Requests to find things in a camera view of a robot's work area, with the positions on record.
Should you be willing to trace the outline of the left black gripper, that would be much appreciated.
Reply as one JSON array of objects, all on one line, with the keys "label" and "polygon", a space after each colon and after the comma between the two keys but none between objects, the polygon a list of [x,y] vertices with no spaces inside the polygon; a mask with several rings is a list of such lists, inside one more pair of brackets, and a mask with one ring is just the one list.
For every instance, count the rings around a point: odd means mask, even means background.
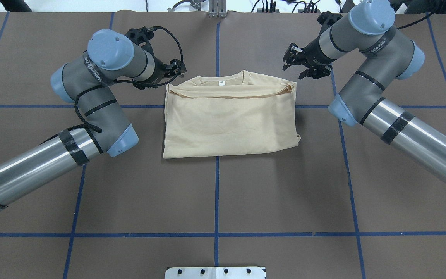
[{"label": "left black gripper", "polygon": [[151,54],[146,55],[146,67],[140,75],[132,79],[133,86],[144,90],[145,88],[157,88],[164,78],[184,77],[187,72],[185,63],[179,59],[173,59],[169,64],[164,64]]}]

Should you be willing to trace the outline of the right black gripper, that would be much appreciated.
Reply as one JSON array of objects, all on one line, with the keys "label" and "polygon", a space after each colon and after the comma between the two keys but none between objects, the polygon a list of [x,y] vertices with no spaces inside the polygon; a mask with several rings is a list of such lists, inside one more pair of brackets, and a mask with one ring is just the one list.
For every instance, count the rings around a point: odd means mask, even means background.
[{"label": "right black gripper", "polygon": [[299,75],[300,80],[305,77],[319,79],[331,74],[333,59],[323,53],[320,38],[317,37],[302,49],[297,44],[290,43],[283,56],[283,62],[283,71],[292,65],[304,65],[307,68]]}]

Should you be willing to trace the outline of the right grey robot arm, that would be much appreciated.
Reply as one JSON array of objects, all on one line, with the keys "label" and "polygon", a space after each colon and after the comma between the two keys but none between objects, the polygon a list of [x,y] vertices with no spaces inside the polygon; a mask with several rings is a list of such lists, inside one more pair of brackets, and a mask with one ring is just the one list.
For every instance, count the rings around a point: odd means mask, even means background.
[{"label": "right grey robot arm", "polygon": [[446,136],[382,95],[392,81],[419,71],[425,60],[394,25],[389,1],[364,0],[345,16],[326,11],[317,21],[319,35],[303,48],[291,43],[283,70],[303,65],[299,78],[323,78],[334,61],[358,50],[366,59],[329,104],[329,112],[348,126],[366,127],[446,183]]}]

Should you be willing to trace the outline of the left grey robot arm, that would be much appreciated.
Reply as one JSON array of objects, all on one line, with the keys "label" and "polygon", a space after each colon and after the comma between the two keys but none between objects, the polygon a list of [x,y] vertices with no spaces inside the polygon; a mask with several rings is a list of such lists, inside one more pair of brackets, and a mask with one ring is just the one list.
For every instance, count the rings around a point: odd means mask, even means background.
[{"label": "left grey robot arm", "polygon": [[164,64],[154,55],[150,39],[157,30],[166,29],[141,27],[126,34],[101,29],[78,58],[53,73],[53,91],[73,104],[81,123],[0,164],[0,212],[100,154],[116,157],[138,144],[138,135],[110,87],[129,83],[139,90],[158,88],[183,76],[183,58]]}]

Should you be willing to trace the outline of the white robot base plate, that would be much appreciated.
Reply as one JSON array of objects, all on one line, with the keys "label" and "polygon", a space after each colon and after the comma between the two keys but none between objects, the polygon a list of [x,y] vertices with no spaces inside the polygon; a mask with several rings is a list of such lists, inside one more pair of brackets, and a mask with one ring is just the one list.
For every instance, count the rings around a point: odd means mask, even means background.
[{"label": "white robot base plate", "polygon": [[165,279],[266,279],[265,267],[173,267],[168,268]]}]

